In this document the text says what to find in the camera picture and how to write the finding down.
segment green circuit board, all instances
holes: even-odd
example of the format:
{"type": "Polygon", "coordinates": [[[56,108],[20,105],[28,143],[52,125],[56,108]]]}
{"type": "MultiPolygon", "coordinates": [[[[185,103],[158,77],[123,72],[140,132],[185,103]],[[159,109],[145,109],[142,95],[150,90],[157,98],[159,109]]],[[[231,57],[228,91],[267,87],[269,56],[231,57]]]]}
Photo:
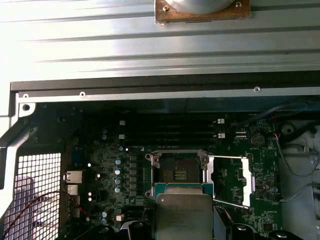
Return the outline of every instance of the green circuit board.
{"type": "MultiPolygon", "coordinates": [[[[251,116],[247,113],[85,116],[72,154],[72,167],[86,169],[79,195],[81,205],[90,216],[81,213],[79,221],[87,227],[108,224],[118,231],[121,222],[117,221],[117,216],[124,215],[126,221],[146,217],[146,209],[155,205],[147,195],[152,187],[152,167],[145,158],[146,153],[165,149],[203,149],[214,155],[249,159],[256,192],[250,196],[250,209],[222,205],[232,220],[252,226],[263,236],[282,229],[274,124],[264,119],[241,129],[230,127],[230,123],[251,116]],[[115,174],[116,170],[120,171],[119,175],[115,174]]],[[[177,153],[174,158],[196,156],[177,153]]],[[[162,172],[158,175],[156,181],[161,181],[162,172]]],[[[240,159],[215,158],[213,181],[217,199],[242,204],[246,181],[240,159]]]]}

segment perforated metal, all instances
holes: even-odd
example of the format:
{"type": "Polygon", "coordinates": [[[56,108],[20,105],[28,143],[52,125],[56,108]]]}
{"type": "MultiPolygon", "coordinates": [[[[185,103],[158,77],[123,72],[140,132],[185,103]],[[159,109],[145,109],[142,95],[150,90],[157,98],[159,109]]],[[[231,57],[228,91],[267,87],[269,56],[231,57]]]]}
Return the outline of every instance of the perforated metal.
{"type": "MultiPolygon", "coordinates": [[[[13,202],[5,213],[4,230],[33,199],[60,190],[61,154],[20,156],[13,202]]],[[[5,240],[54,240],[58,237],[60,193],[39,198],[19,218],[5,240]]]]}

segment cpu socket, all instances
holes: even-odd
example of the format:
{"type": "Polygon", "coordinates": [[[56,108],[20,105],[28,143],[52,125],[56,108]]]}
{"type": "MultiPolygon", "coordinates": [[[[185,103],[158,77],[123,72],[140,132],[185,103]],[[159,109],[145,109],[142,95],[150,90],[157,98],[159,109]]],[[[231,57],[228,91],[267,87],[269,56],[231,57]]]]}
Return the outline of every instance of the cpu socket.
{"type": "Polygon", "coordinates": [[[151,162],[151,189],[145,196],[154,199],[155,183],[213,184],[211,174],[214,171],[211,153],[202,149],[157,150],[145,155],[151,162]]]}

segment ribbed metal panel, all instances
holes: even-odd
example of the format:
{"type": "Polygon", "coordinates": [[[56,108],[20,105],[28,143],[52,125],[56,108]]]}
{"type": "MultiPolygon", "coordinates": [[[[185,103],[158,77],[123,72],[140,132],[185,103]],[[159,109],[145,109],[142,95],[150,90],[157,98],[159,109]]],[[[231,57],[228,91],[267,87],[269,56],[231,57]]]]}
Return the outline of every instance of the ribbed metal panel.
{"type": "Polygon", "coordinates": [[[151,0],[0,3],[10,81],[320,69],[319,0],[252,0],[252,17],[159,25],[151,0]]]}

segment connector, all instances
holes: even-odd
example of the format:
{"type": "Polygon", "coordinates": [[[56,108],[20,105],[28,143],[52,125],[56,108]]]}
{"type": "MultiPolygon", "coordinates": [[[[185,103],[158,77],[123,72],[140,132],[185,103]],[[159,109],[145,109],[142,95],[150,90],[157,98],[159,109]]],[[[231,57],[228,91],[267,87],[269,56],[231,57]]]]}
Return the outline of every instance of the connector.
{"type": "Polygon", "coordinates": [[[65,174],[65,181],[68,184],[82,184],[83,170],[67,171],[65,174]]]}

